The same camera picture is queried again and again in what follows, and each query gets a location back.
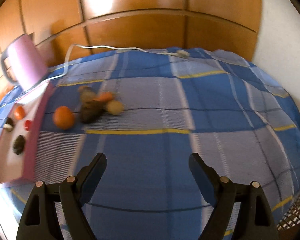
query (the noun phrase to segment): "beige ball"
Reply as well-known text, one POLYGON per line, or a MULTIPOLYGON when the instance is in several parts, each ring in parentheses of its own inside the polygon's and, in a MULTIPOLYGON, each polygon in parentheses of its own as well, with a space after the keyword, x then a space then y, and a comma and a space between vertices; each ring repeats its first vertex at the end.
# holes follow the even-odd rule
POLYGON ((106 110, 113 115, 119 115, 121 112, 123 112, 123 109, 123 104, 116 100, 112 100, 106 105, 106 110))

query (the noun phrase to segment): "kettle handle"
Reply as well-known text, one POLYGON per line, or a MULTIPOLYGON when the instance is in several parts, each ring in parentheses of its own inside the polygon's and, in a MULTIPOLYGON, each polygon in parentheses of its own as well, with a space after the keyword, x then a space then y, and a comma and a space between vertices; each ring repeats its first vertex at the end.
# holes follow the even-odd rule
POLYGON ((13 80, 7 73, 7 66, 4 63, 4 60, 8 57, 8 50, 7 48, 2 52, 1 57, 0 57, 0 63, 1 63, 1 70, 3 72, 4 77, 13 85, 13 86, 18 86, 19 82, 13 80))

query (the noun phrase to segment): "orange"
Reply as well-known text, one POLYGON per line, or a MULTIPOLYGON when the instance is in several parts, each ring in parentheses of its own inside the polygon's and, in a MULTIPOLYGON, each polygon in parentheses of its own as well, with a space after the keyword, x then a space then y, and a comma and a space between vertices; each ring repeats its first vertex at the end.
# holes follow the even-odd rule
POLYGON ((68 107, 60 106, 54 111, 53 122, 58 128, 67 130, 74 125, 74 121, 74 114, 68 107))
POLYGON ((26 116, 26 112, 25 112, 25 110, 23 109, 22 106, 18 106, 18 107, 14 110, 14 117, 15 117, 17 120, 21 120, 21 119, 23 119, 25 116, 26 116))

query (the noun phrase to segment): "white wall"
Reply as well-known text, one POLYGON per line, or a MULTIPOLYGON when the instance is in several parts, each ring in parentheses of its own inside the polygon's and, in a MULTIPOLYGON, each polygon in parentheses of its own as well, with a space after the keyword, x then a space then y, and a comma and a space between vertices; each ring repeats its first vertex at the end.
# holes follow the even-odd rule
POLYGON ((274 77, 300 110, 300 15, 289 0, 262 0, 252 62, 274 77))

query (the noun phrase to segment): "white power cord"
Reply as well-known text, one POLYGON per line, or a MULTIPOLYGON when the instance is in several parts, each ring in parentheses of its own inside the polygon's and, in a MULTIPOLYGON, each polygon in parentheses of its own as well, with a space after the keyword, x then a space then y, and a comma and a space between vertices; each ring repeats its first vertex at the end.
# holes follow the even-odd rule
MULTIPOLYGON (((70 47, 68 48, 68 51, 66 53, 66 57, 65 57, 65 63, 63 64, 63 73, 55 76, 55 77, 50 77, 48 79, 46 79, 45 81, 48 80, 52 80, 52 79, 56 79, 56 78, 60 78, 65 76, 68 73, 68 66, 69 66, 69 58, 70 58, 70 54, 71 51, 73 49, 74 46, 77 46, 79 48, 83 48, 83 49, 98 49, 98 48, 107 48, 107 49, 115 49, 115 50, 130 50, 130 49, 134 49, 134 50, 139 50, 142 52, 147 52, 147 53, 156 53, 156 52, 151 52, 151 51, 146 51, 144 49, 140 49, 140 48, 136 48, 136 47, 129 47, 129 48, 116 48, 116 47, 111 47, 111 46, 107 46, 107 45, 98 45, 98 46, 83 46, 80 44, 76 44, 73 43, 70 45, 70 47)), ((161 52, 161 53, 156 53, 156 54, 162 54, 162 55, 170 55, 170 56, 175 56, 175 57, 182 57, 182 58, 189 58, 190 54, 184 50, 178 50, 176 53, 173 52, 161 52)))

